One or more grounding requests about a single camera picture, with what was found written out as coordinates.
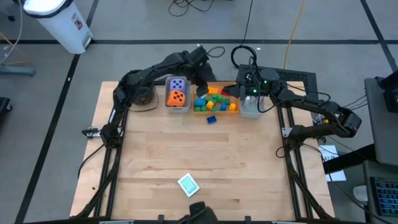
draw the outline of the yellow toy block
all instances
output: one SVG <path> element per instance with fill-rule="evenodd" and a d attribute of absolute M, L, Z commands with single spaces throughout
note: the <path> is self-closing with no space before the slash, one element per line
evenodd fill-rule
<path fill-rule="evenodd" d="M 236 104 L 231 103 L 230 106 L 229 106 L 229 110 L 230 111 L 235 111 L 235 109 L 236 109 Z"/>
<path fill-rule="evenodd" d="M 214 107 L 214 103 L 212 101 L 207 102 L 206 107 L 208 110 L 211 110 Z"/>
<path fill-rule="evenodd" d="M 209 94 L 217 94 L 218 93 L 217 88 L 209 87 L 208 89 L 209 89 Z"/>

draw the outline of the orange toy block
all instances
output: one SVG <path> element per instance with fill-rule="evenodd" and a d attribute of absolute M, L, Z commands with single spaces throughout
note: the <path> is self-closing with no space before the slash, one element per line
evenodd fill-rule
<path fill-rule="evenodd" d="M 169 98 L 167 100 L 167 106 L 169 107 L 182 107 L 185 103 L 185 94 L 178 90 L 172 90 L 169 93 Z"/>
<path fill-rule="evenodd" d="M 217 88 L 209 87 L 208 89 L 209 89 L 209 94 L 217 94 L 218 93 Z"/>

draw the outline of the blue toy block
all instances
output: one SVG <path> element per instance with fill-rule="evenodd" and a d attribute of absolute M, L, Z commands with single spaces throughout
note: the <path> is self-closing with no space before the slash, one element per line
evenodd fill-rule
<path fill-rule="evenodd" d="M 179 90 L 185 93 L 185 80 L 182 78 L 174 78 L 170 81 L 170 90 Z"/>
<path fill-rule="evenodd" d="M 225 103 L 221 104 L 220 111 L 226 111 L 226 104 Z"/>
<path fill-rule="evenodd" d="M 206 100 L 204 99 L 197 99 L 195 100 L 194 106 L 206 106 Z"/>
<path fill-rule="evenodd" d="M 213 123 L 216 123 L 216 122 L 217 122 L 216 116 L 211 116 L 211 117 L 207 118 L 207 123 L 208 124 L 213 124 Z"/>

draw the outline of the green toy block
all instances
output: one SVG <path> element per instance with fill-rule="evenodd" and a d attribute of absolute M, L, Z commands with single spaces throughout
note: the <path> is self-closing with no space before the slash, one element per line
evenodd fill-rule
<path fill-rule="evenodd" d="M 210 96 L 206 96 L 206 97 L 205 97 L 206 103 L 209 102 L 210 100 L 213 101 L 212 97 L 210 97 Z"/>

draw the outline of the keyboard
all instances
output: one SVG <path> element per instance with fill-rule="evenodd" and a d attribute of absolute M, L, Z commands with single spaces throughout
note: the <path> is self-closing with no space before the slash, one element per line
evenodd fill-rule
<path fill-rule="evenodd" d="M 371 186 L 377 213 L 398 217 L 398 179 L 371 177 Z"/>

